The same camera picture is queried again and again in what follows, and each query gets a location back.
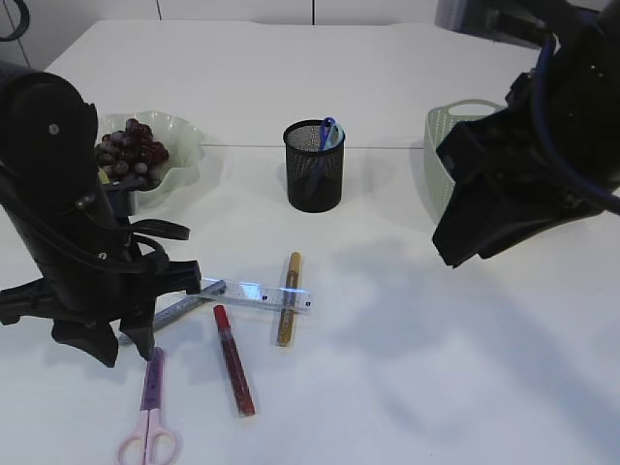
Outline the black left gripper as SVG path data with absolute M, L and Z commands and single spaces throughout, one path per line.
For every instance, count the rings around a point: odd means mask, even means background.
M 51 336 L 115 366 L 118 340 L 109 325 L 120 321 L 119 344 L 153 357 L 156 299 L 184 291 L 201 292 L 196 261 L 173 262 L 149 234 L 104 232 L 93 253 L 63 239 L 36 233 L 23 237 L 42 278 L 1 292 L 1 323 L 22 317 L 54 321 Z

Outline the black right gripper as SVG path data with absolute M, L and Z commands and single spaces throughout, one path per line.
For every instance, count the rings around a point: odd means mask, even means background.
M 448 266 L 490 259 L 539 233 L 619 211 L 618 71 L 523 73 L 507 102 L 457 123 L 438 148 L 455 182 L 432 236 Z M 493 184 L 473 181 L 483 174 Z

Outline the right black blue robot arm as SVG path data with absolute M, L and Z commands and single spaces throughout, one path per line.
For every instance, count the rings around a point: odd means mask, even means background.
M 442 22 L 481 38 L 537 47 L 506 106 L 459 121 L 436 160 L 453 188 L 432 241 L 444 262 L 491 258 L 619 200 L 619 5 L 456 1 Z

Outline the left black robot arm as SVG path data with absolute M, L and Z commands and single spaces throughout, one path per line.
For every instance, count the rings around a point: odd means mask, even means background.
M 119 331 L 151 359 L 159 296 L 201 288 L 199 265 L 174 262 L 163 239 L 186 227 L 115 215 L 94 157 L 95 107 L 65 79 L 1 66 L 1 204 L 40 270 L 1 293 L 1 322 L 52 321 L 52 338 L 106 366 Z

